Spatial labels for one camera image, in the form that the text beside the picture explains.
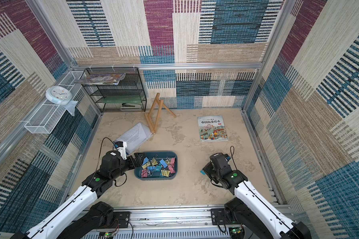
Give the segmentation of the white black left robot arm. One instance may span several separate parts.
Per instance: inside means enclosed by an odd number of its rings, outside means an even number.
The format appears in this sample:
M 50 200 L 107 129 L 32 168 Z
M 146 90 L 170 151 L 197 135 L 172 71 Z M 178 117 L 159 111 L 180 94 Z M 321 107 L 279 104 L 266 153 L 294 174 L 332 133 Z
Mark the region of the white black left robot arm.
M 12 238 L 80 239 L 95 228 L 116 226 L 119 221 L 114 208 L 97 199 L 116 184 L 118 177 L 142 164 L 138 153 L 123 158 L 116 150 L 107 152 L 99 170 L 89 175 L 69 199 L 26 233 L 17 232 Z

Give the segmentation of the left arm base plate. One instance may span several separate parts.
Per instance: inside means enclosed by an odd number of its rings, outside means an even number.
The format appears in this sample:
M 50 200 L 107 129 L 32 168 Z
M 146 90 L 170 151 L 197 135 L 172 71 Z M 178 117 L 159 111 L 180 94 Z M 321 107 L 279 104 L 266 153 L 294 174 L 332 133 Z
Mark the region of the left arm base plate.
M 111 220 L 110 228 L 126 229 L 129 226 L 131 212 L 129 211 L 118 211 L 113 212 L 113 219 Z

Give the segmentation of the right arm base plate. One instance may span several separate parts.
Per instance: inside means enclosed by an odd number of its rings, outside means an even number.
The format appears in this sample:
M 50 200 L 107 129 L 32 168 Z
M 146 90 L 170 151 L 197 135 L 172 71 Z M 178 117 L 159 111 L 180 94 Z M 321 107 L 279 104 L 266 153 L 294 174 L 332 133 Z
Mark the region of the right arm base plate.
M 223 208 L 215 208 L 210 210 L 212 224 L 214 226 L 225 225 L 225 210 Z

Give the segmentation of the yellow binder clip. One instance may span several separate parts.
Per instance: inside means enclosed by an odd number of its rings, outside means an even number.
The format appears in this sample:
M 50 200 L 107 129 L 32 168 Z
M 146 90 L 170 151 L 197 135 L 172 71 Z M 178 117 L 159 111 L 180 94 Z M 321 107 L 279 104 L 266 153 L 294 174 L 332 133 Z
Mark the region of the yellow binder clip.
M 171 172 L 169 170 L 161 170 L 161 177 L 170 177 Z
M 151 166 L 156 166 L 156 165 L 159 164 L 155 158 L 152 158 L 152 159 L 150 160 L 150 163 L 151 163 Z

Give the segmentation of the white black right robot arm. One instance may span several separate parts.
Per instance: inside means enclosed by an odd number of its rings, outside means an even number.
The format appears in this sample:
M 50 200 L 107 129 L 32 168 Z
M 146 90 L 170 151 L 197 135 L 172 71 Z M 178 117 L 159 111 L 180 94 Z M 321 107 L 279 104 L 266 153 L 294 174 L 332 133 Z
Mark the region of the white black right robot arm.
M 311 232 L 302 223 L 282 214 L 268 202 L 239 170 L 232 170 L 228 154 L 221 152 L 209 157 L 202 169 L 211 183 L 235 196 L 224 205 L 223 218 L 242 224 L 260 239 L 310 239 Z

